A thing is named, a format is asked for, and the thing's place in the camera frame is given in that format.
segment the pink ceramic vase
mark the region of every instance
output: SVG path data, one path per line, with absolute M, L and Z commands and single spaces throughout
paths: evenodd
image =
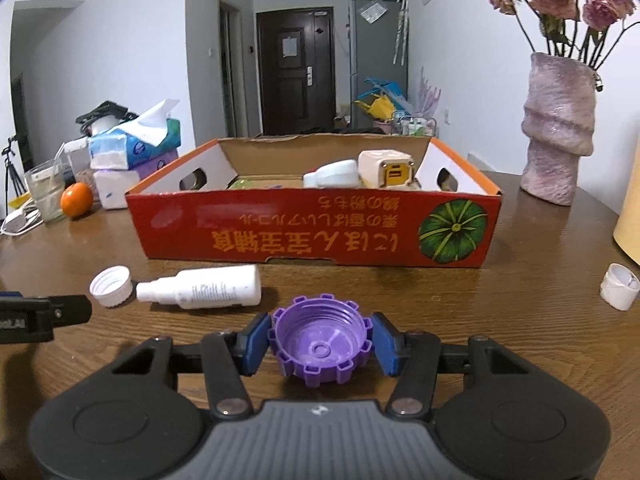
M 531 139 L 520 187 L 542 200 L 571 205 L 578 163 L 593 153 L 596 73 L 584 63 L 535 53 L 522 131 Z

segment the clear glass cup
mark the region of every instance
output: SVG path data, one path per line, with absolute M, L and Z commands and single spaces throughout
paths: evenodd
M 48 160 L 24 175 L 42 221 L 53 222 L 62 216 L 60 198 L 65 191 L 65 170 L 59 158 Z

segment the white bottle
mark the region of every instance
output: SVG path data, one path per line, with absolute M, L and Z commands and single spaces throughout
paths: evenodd
M 303 187 L 360 187 L 358 163 L 355 160 L 341 160 L 318 168 L 302 177 Z
M 255 265 L 183 270 L 136 287 L 138 301 L 176 304 L 184 309 L 255 306 L 262 299 Z

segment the metal screw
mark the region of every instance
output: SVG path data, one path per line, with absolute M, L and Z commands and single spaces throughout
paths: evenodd
M 238 398 L 223 399 L 216 404 L 216 409 L 223 415 L 240 415 L 248 408 L 246 400 Z
M 416 415 L 422 411 L 422 403 L 412 397 L 396 399 L 391 403 L 391 409 L 399 415 Z

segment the yellow cylinder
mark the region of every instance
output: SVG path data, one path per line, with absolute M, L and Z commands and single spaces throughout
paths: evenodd
M 633 261 L 640 264 L 640 144 L 613 238 Z

